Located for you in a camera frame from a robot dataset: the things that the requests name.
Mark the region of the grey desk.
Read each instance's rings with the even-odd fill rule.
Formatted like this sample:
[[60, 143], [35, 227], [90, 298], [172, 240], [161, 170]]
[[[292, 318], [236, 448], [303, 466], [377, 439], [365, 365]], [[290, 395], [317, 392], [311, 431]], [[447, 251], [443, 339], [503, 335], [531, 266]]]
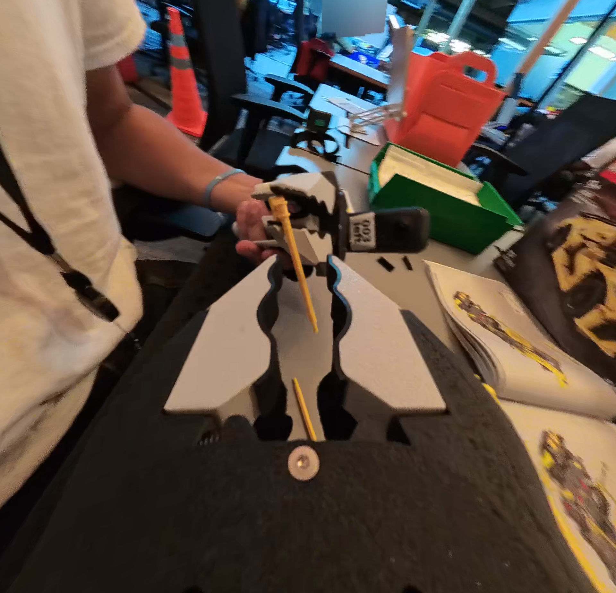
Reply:
[[[289, 147], [283, 149], [275, 163], [278, 166], [297, 165], [309, 172], [334, 171], [340, 186], [350, 197], [352, 208], [361, 212], [369, 207], [368, 164], [378, 151], [376, 147], [365, 144], [363, 147], [351, 148], [348, 152], [350, 153], [350, 167], [329, 163], [303, 148], [291, 149]], [[522, 231], [517, 228], [507, 232], [479, 255], [470, 255], [466, 251], [430, 240], [425, 250], [410, 257], [412, 271], [408, 271], [404, 266], [402, 255], [392, 253], [348, 255], [345, 262], [401, 308], [413, 312], [443, 344], [463, 359], [464, 366], [470, 369], [471, 363], [466, 352], [443, 317], [423, 261], [432, 261], [502, 281], [502, 277], [493, 265], [493, 260], [498, 256], [498, 249], [508, 249], [521, 237]], [[395, 270], [388, 273], [383, 269], [377, 263], [379, 257], [388, 259], [395, 265]]]

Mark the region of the black toy set box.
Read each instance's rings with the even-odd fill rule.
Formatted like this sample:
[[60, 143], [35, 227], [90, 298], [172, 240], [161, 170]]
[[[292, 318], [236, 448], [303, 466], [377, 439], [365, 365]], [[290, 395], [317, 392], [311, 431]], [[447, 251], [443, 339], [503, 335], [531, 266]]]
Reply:
[[530, 225], [496, 270], [571, 357], [615, 384], [615, 172]]

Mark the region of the thin yellow axle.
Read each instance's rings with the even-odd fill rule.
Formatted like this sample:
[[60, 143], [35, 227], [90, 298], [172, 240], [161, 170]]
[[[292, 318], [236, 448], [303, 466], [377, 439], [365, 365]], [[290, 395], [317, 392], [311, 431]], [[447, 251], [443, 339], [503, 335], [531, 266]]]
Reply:
[[296, 377], [293, 377], [292, 384], [293, 384], [293, 389], [294, 389], [294, 392], [295, 392], [297, 406], [299, 408], [299, 413], [300, 413], [301, 419], [303, 421], [305, 432], [307, 434], [307, 437], [314, 443], [314, 442], [316, 442], [318, 440], [317, 439], [317, 434], [316, 434], [315, 428], [314, 428], [312, 420], [311, 420], [310, 412], [309, 412], [309, 410], [307, 408], [307, 404], [305, 402], [303, 391], [302, 391], [302, 389], [301, 389], [301, 387], [299, 385], [299, 382], [298, 382]]

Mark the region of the person's white shirt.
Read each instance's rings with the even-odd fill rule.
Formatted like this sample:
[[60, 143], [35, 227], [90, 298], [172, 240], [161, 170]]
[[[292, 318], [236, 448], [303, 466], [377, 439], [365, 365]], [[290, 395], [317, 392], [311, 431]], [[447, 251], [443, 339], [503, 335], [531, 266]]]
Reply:
[[119, 310], [117, 323], [95, 316], [1, 224], [1, 505], [66, 434], [98, 366], [142, 316], [86, 74], [133, 53], [144, 32], [134, 0], [1, 0], [1, 151], [60, 256]]

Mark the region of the person's left hand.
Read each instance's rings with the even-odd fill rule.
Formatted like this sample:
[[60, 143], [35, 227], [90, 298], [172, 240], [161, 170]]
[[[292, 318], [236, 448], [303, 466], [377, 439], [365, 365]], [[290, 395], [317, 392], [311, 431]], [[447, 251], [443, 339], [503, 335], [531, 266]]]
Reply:
[[238, 241], [235, 250], [238, 255], [247, 259], [254, 265], [259, 265], [273, 256], [281, 258], [284, 269], [292, 268], [291, 258], [282, 250], [264, 249], [256, 244], [265, 239], [262, 218], [269, 216], [269, 209], [264, 202], [256, 199], [249, 199], [242, 202], [236, 211], [236, 225], [238, 230]]

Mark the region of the black looped object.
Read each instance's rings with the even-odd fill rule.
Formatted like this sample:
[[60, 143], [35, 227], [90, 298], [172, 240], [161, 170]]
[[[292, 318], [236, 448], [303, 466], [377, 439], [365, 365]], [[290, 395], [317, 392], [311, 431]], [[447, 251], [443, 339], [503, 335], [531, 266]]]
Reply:
[[307, 151], [313, 155], [319, 156], [328, 162], [335, 163], [338, 161], [338, 153], [340, 145], [336, 138], [324, 131], [314, 131], [310, 129], [302, 129], [294, 133], [291, 138], [289, 147], [298, 149], [302, 145]]

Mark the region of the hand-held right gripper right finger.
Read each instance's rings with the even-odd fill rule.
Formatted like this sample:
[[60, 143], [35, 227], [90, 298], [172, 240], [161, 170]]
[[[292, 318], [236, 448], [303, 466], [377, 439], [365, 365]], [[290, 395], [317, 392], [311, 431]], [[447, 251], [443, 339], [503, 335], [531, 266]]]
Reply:
[[317, 389], [322, 427], [390, 427], [442, 415], [447, 405], [402, 310], [342, 259], [326, 267], [331, 293], [331, 370]]

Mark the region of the red office chair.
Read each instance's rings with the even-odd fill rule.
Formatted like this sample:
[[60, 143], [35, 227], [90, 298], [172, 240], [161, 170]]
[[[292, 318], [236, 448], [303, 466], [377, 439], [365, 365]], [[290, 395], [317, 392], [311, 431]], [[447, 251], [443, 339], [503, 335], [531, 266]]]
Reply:
[[329, 61], [335, 51], [321, 38], [312, 37], [300, 43], [291, 73], [299, 78], [307, 78], [313, 83], [323, 83], [327, 79]]

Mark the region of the green plastic bin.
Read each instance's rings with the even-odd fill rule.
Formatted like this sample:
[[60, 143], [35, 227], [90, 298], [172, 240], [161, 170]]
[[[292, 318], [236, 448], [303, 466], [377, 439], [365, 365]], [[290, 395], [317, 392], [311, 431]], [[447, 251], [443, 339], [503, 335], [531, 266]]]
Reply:
[[379, 189], [377, 166], [390, 144], [393, 143], [385, 144], [371, 164], [368, 199], [372, 209], [424, 208], [431, 217], [432, 239], [473, 255], [480, 254], [504, 234], [522, 226], [519, 216], [488, 182], [478, 180], [483, 184], [479, 192], [481, 206], [468, 204], [400, 175], [395, 175]]

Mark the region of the blue wristband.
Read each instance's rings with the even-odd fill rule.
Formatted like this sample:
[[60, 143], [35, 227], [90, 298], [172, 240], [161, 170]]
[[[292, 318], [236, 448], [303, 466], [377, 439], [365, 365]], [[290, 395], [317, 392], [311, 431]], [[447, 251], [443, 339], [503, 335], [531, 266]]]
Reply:
[[210, 181], [208, 183], [208, 185], [205, 187], [204, 189], [204, 193], [203, 193], [203, 206], [207, 209], [212, 209], [211, 207], [211, 197], [212, 197], [212, 193], [214, 191], [214, 189], [220, 185], [221, 183], [227, 181], [228, 179], [240, 175], [240, 174], [244, 174], [245, 172], [241, 169], [238, 168], [234, 168], [231, 170], [228, 170], [224, 173], [221, 173], [219, 175], [217, 175], [212, 181]]

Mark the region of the yellow axle with black connector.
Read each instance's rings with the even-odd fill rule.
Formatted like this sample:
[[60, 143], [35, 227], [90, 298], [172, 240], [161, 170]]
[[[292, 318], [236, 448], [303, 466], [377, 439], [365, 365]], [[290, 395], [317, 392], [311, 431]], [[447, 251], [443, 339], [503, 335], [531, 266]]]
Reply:
[[318, 334], [319, 328], [317, 324], [317, 316], [313, 308], [311, 293], [307, 286], [307, 281], [306, 281], [306, 277], [304, 274], [304, 267], [301, 261], [301, 256], [297, 249], [295, 235], [294, 235], [293, 228], [291, 225], [290, 215], [289, 215], [289, 218], [282, 218], [282, 219], [274, 218], [274, 219], [277, 222], [279, 222], [281, 225], [284, 239], [288, 246], [288, 254], [291, 257], [291, 261], [292, 261], [292, 264], [295, 270], [295, 274], [297, 276], [297, 283], [299, 284], [299, 288], [300, 288], [300, 291], [301, 291], [301, 294], [304, 300], [307, 318], [309, 322], [311, 323], [313, 332], [315, 334]]

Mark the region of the black office chair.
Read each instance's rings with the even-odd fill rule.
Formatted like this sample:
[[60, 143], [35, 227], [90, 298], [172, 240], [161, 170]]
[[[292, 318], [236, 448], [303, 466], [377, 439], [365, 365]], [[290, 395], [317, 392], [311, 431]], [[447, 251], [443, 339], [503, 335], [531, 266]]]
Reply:
[[474, 143], [463, 163], [471, 167], [487, 159], [477, 177], [519, 211], [549, 177], [614, 138], [615, 100], [586, 94], [513, 146], [495, 150]]
[[[273, 97], [251, 96], [238, 93], [231, 96], [231, 102], [246, 111], [244, 125], [238, 136], [235, 164], [253, 175], [269, 170], [275, 165], [280, 153], [289, 147], [291, 136], [269, 128], [273, 118], [303, 125], [307, 109], [315, 91], [295, 80], [267, 74], [266, 83], [273, 87]], [[285, 93], [303, 98], [302, 108], [296, 109], [283, 104], [280, 99]]]

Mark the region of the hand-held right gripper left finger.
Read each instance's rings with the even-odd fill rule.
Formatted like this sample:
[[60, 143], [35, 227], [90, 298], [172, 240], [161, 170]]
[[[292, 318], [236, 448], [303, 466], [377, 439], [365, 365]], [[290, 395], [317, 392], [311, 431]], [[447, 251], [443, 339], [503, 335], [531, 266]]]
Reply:
[[206, 310], [166, 413], [205, 414], [217, 422], [243, 416], [255, 427], [293, 426], [272, 333], [282, 281], [281, 260], [271, 257]]

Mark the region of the instruction booklet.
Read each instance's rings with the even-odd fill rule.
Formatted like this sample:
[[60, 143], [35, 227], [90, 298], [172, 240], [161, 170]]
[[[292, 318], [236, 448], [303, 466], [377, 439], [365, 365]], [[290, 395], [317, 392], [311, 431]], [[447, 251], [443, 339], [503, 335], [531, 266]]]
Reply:
[[443, 315], [509, 417], [561, 533], [615, 592], [615, 390], [560, 350], [504, 283], [433, 261]]

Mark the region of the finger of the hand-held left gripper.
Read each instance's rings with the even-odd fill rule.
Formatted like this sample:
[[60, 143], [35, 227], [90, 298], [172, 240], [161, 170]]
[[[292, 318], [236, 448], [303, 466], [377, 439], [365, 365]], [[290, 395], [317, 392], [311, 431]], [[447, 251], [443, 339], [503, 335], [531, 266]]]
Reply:
[[[327, 262], [328, 256], [333, 253], [331, 234], [321, 235], [319, 232], [311, 231], [305, 227], [292, 227], [291, 231], [303, 266], [318, 268], [319, 265]], [[287, 237], [280, 224], [266, 224], [265, 232], [266, 238], [255, 242], [260, 249], [281, 250], [288, 256], [291, 255]]]
[[291, 225], [318, 233], [338, 230], [338, 188], [335, 180], [325, 173], [295, 173], [256, 185], [253, 199], [269, 204], [274, 196], [283, 197], [288, 204]]

